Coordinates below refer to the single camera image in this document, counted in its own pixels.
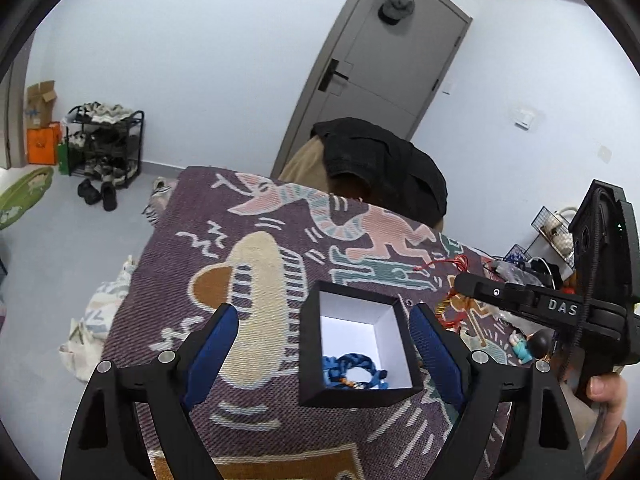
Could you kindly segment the right hand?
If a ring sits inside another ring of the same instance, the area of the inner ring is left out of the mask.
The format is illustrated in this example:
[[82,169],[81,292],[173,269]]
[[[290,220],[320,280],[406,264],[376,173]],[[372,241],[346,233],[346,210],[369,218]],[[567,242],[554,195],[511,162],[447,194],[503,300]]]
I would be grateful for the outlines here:
[[604,403],[608,414],[621,415],[626,408],[627,382],[616,373],[593,376],[588,382],[587,396],[593,402]]

